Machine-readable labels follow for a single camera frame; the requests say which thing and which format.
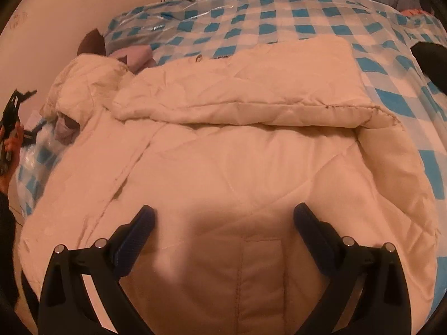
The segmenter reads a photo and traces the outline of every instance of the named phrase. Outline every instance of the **metal screw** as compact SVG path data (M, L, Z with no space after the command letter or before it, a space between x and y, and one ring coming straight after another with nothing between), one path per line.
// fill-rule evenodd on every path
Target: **metal screw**
M54 248L54 252L56 254L61 254L64 250L65 250L65 246L63 244L60 244Z
M95 242L95 247L101 249L101 248L104 248L106 246L106 244L107 244L107 239L101 238Z
M343 237L341 240L343 241L343 244L348 247L352 247L355 244L355 240L352 237Z
M388 242L388 243L385 243L385 249L388 252L392 253L396 250L396 247L394 246L394 244Z

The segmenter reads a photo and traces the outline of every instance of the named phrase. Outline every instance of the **blue gripper pad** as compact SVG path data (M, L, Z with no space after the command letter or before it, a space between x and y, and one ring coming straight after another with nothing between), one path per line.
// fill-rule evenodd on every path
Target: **blue gripper pad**
M117 278L128 276L144 244L155 227L155 211L144 205L130 224L129 231L113 255Z
M295 207L293 221L320 272L331 277L337 269L334 235L338 237L338 234L334 228L328 223L320 222L305 203ZM330 226L333 233L325 226Z

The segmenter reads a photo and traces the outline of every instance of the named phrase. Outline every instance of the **wall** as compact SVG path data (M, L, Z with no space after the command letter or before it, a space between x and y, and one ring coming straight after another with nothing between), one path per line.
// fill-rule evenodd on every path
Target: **wall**
M0 35L0 112L14 89L37 89L20 108L26 122L39 110L57 74L76 56L85 34L104 32L113 16L160 0L23 0ZM10 204L20 210L16 188Z

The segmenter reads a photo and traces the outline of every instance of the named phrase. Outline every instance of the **person's arm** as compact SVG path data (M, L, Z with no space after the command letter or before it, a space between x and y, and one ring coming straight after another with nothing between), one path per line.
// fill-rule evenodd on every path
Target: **person's arm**
M12 152L9 170L0 176L0 329L8 329L8 334L30 335L26 326L14 312L18 299L18 289L14 278L13 249L16 235L16 219L9 209L8 189L14 171L19 166L20 147L23 143L23 127L16 123L17 136L5 140L5 150ZM0 130L0 140L4 128Z

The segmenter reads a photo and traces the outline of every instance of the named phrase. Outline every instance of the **blue and white checkered tablecloth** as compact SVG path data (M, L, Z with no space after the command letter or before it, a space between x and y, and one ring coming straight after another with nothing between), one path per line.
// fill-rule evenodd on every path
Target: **blue and white checkered tablecloth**
M447 116L437 103L442 93L423 76L410 47L418 41L447 46L447 34L437 19L407 18L371 0L178 0L140 6L115 17L105 39L108 53L150 44L161 65L322 34L335 34L352 44L368 95L397 115L419 150L441 232L434 310L447 288ZM39 177L33 179L31 173L31 180L38 183ZM28 194L34 205L41 191Z

